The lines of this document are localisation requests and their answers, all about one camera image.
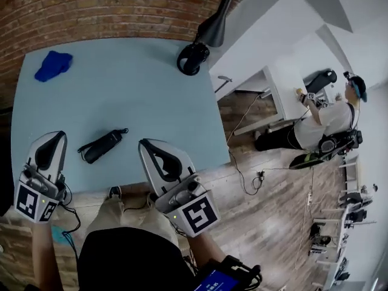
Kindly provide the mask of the blue cloth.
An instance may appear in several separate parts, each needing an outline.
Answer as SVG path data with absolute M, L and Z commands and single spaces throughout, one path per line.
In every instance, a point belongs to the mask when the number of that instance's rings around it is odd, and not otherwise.
M 34 77 L 39 82 L 47 82 L 61 73 L 65 73 L 71 67 L 72 61 L 73 56 L 71 54 L 51 50 L 44 58 Z

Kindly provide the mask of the white desk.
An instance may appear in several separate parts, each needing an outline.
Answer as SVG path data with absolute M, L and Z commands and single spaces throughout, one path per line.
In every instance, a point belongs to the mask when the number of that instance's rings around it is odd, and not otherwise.
M 216 98 L 221 99 L 261 72 L 264 73 L 264 79 L 266 80 L 264 88 L 269 90 L 275 103 L 276 114 L 245 127 L 237 125 L 232 131 L 233 135 L 241 135 L 280 121 L 296 120 L 307 112 L 296 96 L 296 89 L 302 89 L 304 93 L 307 93 L 301 76 L 301 68 L 296 60 L 289 56 L 283 56 L 273 62 L 264 64 L 252 61 L 247 64 L 242 62 L 215 64 L 210 68 L 214 88 L 217 89 L 224 82 L 218 79 L 220 75 L 233 80 L 216 93 Z

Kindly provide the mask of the black waist-mounted screen device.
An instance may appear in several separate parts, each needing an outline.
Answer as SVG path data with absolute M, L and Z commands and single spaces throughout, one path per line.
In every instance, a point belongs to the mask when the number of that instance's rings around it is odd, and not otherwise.
M 227 255 L 222 262 L 211 259 L 201 267 L 190 291 L 254 291 L 262 280 L 260 265 L 249 267 Z

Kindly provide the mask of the black cone lamp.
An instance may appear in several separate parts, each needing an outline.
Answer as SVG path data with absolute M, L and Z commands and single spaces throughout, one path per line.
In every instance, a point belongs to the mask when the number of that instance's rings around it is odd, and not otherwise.
M 210 47 L 220 47 L 224 43 L 226 17 L 233 0 L 221 0 L 217 11 L 198 26 L 195 42 Z

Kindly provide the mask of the person's black shirt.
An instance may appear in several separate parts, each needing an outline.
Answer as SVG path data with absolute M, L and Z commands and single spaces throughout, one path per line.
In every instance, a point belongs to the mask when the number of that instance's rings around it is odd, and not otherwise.
M 79 291 L 191 291 L 193 281 L 175 244 L 137 228 L 90 232 L 78 259 Z

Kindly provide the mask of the person's beige trousers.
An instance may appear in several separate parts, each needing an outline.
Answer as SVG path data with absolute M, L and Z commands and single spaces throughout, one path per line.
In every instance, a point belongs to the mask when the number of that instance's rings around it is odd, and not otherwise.
M 179 247 L 178 237 L 170 221 L 155 209 L 155 203 L 147 196 L 146 206 L 149 208 L 141 222 L 124 221 L 124 203 L 118 196 L 106 199 L 99 208 L 96 218 L 88 226 L 86 236 L 98 230 L 126 227 L 148 231 L 170 241 Z

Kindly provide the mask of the person's right forearm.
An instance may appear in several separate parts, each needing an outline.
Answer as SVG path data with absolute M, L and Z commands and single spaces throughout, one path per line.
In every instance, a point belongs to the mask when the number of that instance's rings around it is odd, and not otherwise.
M 227 256 L 208 232 L 202 232 L 196 237 L 187 237 L 187 240 L 198 270 L 210 260 L 221 263 Z

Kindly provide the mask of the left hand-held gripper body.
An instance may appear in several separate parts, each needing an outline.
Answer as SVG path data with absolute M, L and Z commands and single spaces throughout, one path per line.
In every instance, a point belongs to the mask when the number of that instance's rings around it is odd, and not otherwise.
M 20 174 L 14 207 L 16 212 L 33 223 L 47 223 L 64 200 L 65 177 L 45 178 L 32 166 L 24 165 Z

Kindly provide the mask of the black pouch with strap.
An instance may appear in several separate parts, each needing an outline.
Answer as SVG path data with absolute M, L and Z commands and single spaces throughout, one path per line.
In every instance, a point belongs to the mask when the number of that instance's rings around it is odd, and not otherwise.
M 88 164 L 93 164 L 100 157 L 118 145 L 122 141 L 122 134 L 128 132 L 128 128 L 112 130 L 99 139 L 80 147 L 78 153 L 81 155 L 83 161 Z

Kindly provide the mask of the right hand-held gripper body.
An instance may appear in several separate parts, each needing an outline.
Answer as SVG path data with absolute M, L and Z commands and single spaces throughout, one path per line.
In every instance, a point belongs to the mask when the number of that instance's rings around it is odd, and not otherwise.
M 213 193 L 202 185 L 199 176 L 188 177 L 160 196 L 155 207 L 191 238 L 208 230 L 220 219 Z

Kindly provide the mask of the person's left forearm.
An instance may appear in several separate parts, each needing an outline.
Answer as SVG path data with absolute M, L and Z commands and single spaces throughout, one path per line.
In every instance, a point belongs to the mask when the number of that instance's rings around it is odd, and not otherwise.
M 35 282 L 41 291 L 64 291 L 49 223 L 32 225 L 32 261 Z

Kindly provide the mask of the white shelving rack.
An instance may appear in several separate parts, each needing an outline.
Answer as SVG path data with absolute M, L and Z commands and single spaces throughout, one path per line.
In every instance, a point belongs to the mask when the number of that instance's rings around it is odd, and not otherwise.
M 365 195 L 365 191 L 360 183 L 361 163 L 358 155 L 348 158 L 343 158 L 343 163 L 339 166 L 345 172 L 346 188 L 341 190 L 339 197 L 349 197 L 358 195 L 360 197 Z M 327 279 L 324 284 L 313 282 L 312 285 L 318 288 L 318 291 L 329 291 L 338 281 L 342 274 L 340 271 L 346 267 L 345 253 L 347 248 L 347 240 L 349 238 L 348 231 L 358 225 L 375 224 L 376 221 L 367 221 L 367 210 L 360 202 L 356 204 L 345 204 L 342 199 L 338 200 L 336 208 L 326 208 L 321 210 L 322 213 L 340 213 L 341 217 L 338 219 L 315 218 L 313 223 L 318 226 L 325 226 L 328 223 L 336 223 L 338 231 L 335 236 L 331 238 L 334 240 L 332 244 L 327 246 L 319 246 L 313 244 L 311 252 L 320 252 L 325 254 L 333 252 L 334 259 L 332 261 L 317 259 L 316 263 L 324 266 L 327 269 Z

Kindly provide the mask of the grey metal tool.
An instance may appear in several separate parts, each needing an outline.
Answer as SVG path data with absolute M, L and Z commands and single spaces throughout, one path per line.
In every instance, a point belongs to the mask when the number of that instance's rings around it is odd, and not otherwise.
M 221 79 L 224 82 L 215 90 L 215 93 L 219 92 L 225 85 L 233 81 L 231 78 L 223 75 L 218 76 L 218 79 Z

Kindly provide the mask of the black and green bag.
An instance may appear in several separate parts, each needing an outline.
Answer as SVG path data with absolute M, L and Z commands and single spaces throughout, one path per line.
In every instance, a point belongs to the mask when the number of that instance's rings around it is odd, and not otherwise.
M 289 165 L 290 170 L 300 170 L 305 168 L 311 168 L 315 165 L 321 164 L 324 161 L 316 153 L 306 153 L 297 156 Z

